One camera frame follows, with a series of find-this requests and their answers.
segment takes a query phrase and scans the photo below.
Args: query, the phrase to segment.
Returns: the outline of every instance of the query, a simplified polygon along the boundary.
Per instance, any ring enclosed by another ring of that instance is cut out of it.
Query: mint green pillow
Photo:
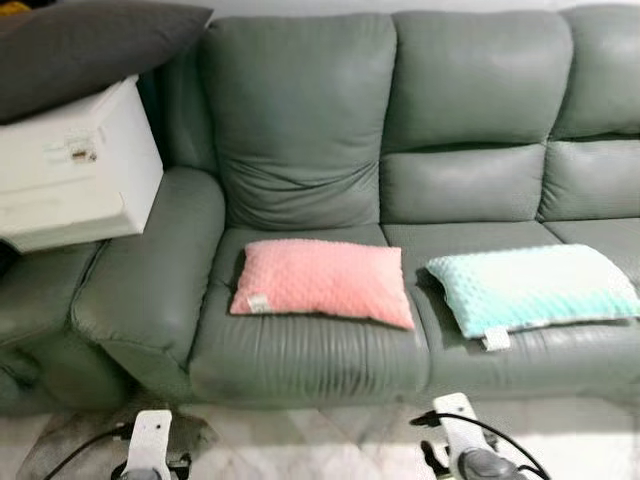
[[[434,258],[427,269],[466,338],[556,323],[640,316],[629,279],[586,245],[554,245]]]

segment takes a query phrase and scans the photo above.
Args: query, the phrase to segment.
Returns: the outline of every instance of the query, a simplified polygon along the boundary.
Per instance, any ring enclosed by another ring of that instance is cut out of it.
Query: leather upholstery
[[[0,278],[0,414],[122,404],[130,378],[71,331],[69,307],[95,243],[33,253]]]
[[[640,133],[640,9],[597,5],[562,13],[575,53],[554,138]]]
[[[403,249],[407,287],[429,345],[430,396],[453,391],[483,397],[587,392],[640,378],[640,328],[635,322],[548,327],[510,334],[511,348],[492,353],[485,352],[480,341],[462,336],[445,303],[442,286],[426,271],[424,263],[442,255],[560,243],[537,222],[383,228],[389,243]]]
[[[78,329],[163,396],[190,398],[187,360],[223,229],[217,182],[176,167],[144,234],[112,240],[74,302]]]
[[[404,12],[385,122],[383,223],[533,220],[571,65],[551,12]]]
[[[0,277],[0,347],[64,328],[98,248],[87,243],[26,255]]]
[[[640,218],[549,222],[545,227],[565,243],[589,245],[608,257],[640,295]]]
[[[533,220],[543,165],[538,144],[386,155],[380,166],[382,221]]]
[[[198,43],[154,72],[162,110],[162,141],[167,148],[162,160],[166,167],[185,166],[216,173],[213,119],[198,70],[199,53]]]
[[[398,56],[386,151],[546,138],[571,64],[562,17],[403,12],[393,19]]]
[[[428,395],[563,395],[615,389],[640,379],[637,322],[590,323],[510,334],[511,348],[487,353],[462,337],[441,288],[412,287],[429,352]]]
[[[400,400],[426,387],[429,352],[413,305],[415,332],[321,315],[229,315],[244,246],[273,238],[386,245],[377,225],[295,232],[227,230],[190,364],[199,398],[236,406],[303,407]]]
[[[549,142],[540,219],[640,216],[640,9],[563,12],[574,58]]]
[[[200,63],[230,226],[378,222],[395,44],[383,15],[214,22]]]
[[[639,217],[639,178],[638,138],[549,142],[540,219]]]

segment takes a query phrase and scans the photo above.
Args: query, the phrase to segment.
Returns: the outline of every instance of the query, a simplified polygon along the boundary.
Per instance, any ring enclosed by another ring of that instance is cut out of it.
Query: gray pillow
[[[0,17],[0,124],[164,63],[199,37],[211,12],[93,1]]]

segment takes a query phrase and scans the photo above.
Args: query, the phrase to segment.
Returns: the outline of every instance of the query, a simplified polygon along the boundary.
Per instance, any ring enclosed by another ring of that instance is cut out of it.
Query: sofa armrest
[[[169,170],[144,233],[111,240],[73,304],[76,328],[153,390],[142,365],[185,373],[224,211],[209,174]]]

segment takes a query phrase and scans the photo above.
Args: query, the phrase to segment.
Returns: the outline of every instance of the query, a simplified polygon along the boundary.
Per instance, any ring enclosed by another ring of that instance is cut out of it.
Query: white cabinet
[[[0,238],[26,252],[142,233],[162,162],[136,81],[0,127]]]

